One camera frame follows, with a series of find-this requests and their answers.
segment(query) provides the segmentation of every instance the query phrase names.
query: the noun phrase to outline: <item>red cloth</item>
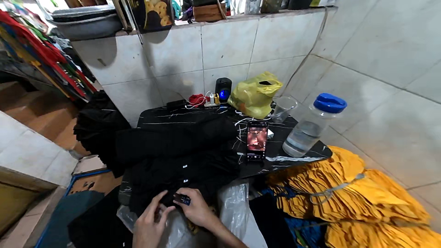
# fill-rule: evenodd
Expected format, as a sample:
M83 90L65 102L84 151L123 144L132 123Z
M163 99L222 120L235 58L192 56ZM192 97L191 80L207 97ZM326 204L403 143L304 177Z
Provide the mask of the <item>red cloth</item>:
M209 97L204 97L203 94L198 94L198 95L192 95L188 98L188 101L190 102L191 105L195 106L197 105L195 108L203 105L205 103L205 101L210 101Z

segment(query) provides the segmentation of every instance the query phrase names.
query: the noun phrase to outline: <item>black pile of fabric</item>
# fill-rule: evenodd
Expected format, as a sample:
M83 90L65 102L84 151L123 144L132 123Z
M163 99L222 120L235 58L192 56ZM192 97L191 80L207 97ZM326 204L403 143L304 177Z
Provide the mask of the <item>black pile of fabric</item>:
M116 215L120 207L119 191L119 186L114 188L101 201L69 223L69 238L76 248L132 247L133 234Z
M197 188L212 204L216 192L239 174L239 156L228 141L237 130L224 116L210 116L192 125L152 125L119 131L116 153L131 166L129 208L140 216L152 198L163 190L166 206L181 187Z
M116 178L123 175L125 166L116 159L115 135L119 130L130 128L115 104L101 90L95 92L79 112L74 134L86 150L98 155Z

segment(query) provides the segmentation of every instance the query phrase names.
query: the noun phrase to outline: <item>concrete wall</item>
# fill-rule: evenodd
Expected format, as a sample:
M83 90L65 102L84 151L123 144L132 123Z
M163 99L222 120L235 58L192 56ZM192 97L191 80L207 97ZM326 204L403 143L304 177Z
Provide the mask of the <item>concrete wall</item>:
M179 94L214 91L221 77L235 87L270 71L287 82L312 48L323 17L324 10L317 9L174 26L142 35L144 50L137 35L72 44L136 126L142 111L180 100Z
M323 137L385 171L441 232L441 2L341 0L287 94L348 101Z

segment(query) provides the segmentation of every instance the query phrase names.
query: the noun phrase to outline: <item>black marble table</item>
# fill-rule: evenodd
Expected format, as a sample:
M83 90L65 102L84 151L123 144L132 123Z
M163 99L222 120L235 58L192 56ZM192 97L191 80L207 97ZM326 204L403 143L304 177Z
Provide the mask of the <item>black marble table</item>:
M141 113L138 120L137 128L148 127L149 125L192 125L208 115L225 115L232 123L237 123L240 120L247 118L241 116L230 105L225 107L213 108L194 108L194 109L178 109L169 112L165 107L156 109L148 109ZM282 144L288 137L297 121L289 116L283 123L274 123L268 120L268 128L274 133L271 139L268 139L266 144L266 158L263 162L247 162L247 122L244 120L237 124L237 129L243 129L238 136L239 139L229 142L232 149L237 151L239 155L240 174L239 178L247 178L256 175L266 174L280 169L286 169L292 166L304 165L313 161L320 161L329 158L332 151L321 141L318 141L305 156L301 158L293 158L287 155L283 149ZM130 198L131 184L130 184L130 170L126 170L123 176L123 182L120 188L120 202L123 205L128 205Z

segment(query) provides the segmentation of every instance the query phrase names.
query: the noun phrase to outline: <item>blue light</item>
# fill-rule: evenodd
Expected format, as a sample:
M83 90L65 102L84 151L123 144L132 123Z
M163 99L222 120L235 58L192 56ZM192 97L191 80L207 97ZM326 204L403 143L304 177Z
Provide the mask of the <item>blue light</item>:
M221 90L219 92L219 98L221 100L227 100L229 96L230 96L230 92L228 90Z

